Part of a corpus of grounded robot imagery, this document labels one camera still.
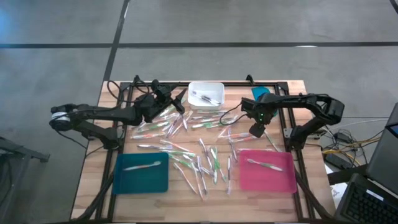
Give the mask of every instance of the concrete floor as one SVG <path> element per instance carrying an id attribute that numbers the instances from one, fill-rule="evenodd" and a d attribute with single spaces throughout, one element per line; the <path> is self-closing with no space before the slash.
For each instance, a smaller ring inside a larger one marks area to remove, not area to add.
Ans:
<path id="1" fill-rule="evenodd" d="M 0 44 L 112 43 L 122 4 L 3 0 Z M 386 0 L 137 0 L 120 40 L 341 41 L 398 41 L 398 15 Z M 110 50 L 0 49 L 0 136 L 51 154 L 49 163 L 31 164 L 10 223 L 68 220 L 85 152 L 50 128 L 50 108 L 96 104 Z M 398 101 L 397 57 L 398 47 L 119 49 L 111 79 L 302 79 L 308 92 L 346 104 L 342 125 L 389 116 Z M 366 139 L 384 124 L 346 128 Z M 79 134 L 68 135 L 86 144 Z M 373 149 L 366 148 L 369 159 Z"/>

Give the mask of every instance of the wooden table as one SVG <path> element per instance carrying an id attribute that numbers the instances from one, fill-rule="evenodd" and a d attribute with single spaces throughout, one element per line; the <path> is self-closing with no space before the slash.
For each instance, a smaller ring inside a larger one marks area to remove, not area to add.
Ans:
<path id="1" fill-rule="evenodd" d="M 304 82 L 302 80 L 287 81 L 291 95 L 306 93 Z M 180 92 L 182 88 L 174 91 L 174 95 Z M 134 90 L 134 98 L 140 95 Z M 230 109 L 238 105 L 241 97 L 252 98 L 250 87 L 226 87 L 225 104 L 223 109 Z M 98 106 L 112 107 L 116 100 L 108 93 L 106 84 L 101 91 Z M 186 110 L 190 110 L 188 103 L 184 103 Z M 240 109 L 233 111 L 234 114 L 241 114 Z M 306 109 L 294 109 L 294 115 L 297 125 L 306 123 L 312 115 Z M 233 133 L 248 132 L 253 120 L 242 118 L 232 128 Z M 110 121 L 95 121 L 102 127 L 112 125 Z M 171 141 L 187 149 L 194 151 L 203 158 L 204 166 L 207 166 L 205 157 L 201 152 L 201 146 L 198 139 L 202 138 L 207 146 L 217 146 L 219 150 L 219 160 L 221 168 L 226 174 L 226 160 L 231 154 L 230 146 L 227 140 L 217 139 L 217 135 L 223 127 L 206 129 L 200 128 L 191 130 L 186 134 L 181 129 Z M 271 138 L 277 143 L 278 147 L 284 151 L 284 143 L 280 128 L 279 116 L 276 116 L 267 131 Z M 133 131 L 129 127 L 124 153 L 141 153 L 150 150 L 137 149 L 138 144 L 159 144 L 160 138 L 132 140 L 130 136 Z M 88 147 L 88 152 L 99 147 L 101 143 L 97 140 L 92 141 Z M 272 145 L 266 138 L 261 138 L 248 142 L 236 143 L 236 148 L 270 148 Z M 331 196 L 331 190 L 328 183 L 322 155 L 318 147 L 306 146 L 302 151 L 305 161 L 305 168 L 308 175 L 308 181 L 312 192 L 319 202 L 331 213 L 334 213 L 334 204 Z M 81 179 L 78 186 L 75 204 L 73 206 L 72 218 L 78 217 L 94 199 L 98 193 L 101 184 L 101 178 L 104 169 L 106 157 L 105 150 L 99 150 L 90 155 L 83 164 Z M 209 194 L 205 201 L 201 201 L 199 195 L 195 195 L 184 181 L 183 177 L 172 167 L 170 163 L 169 170 L 169 191 L 163 194 L 139 194 L 139 195 L 118 195 L 114 210 L 114 222 L 288 222 L 296 221 L 294 201 L 291 194 L 273 193 L 273 192 L 244 192 L 239 189 L 239 169 L 235 165 L 232 173 L 232 193 L 226 194 L 226 184 L 219 178 L 218 183 L 214 185 L 210 177 L 206 176 L 206 184 Z M 193 172 L 182 168 L 187 177 L 195 182 Z M 299 189 L 300 200 L 304 214 L 307 213 L 304 195 Z M 105 198 L 104 212 L 105 217 L 108 210 L 110 190 Z"/>

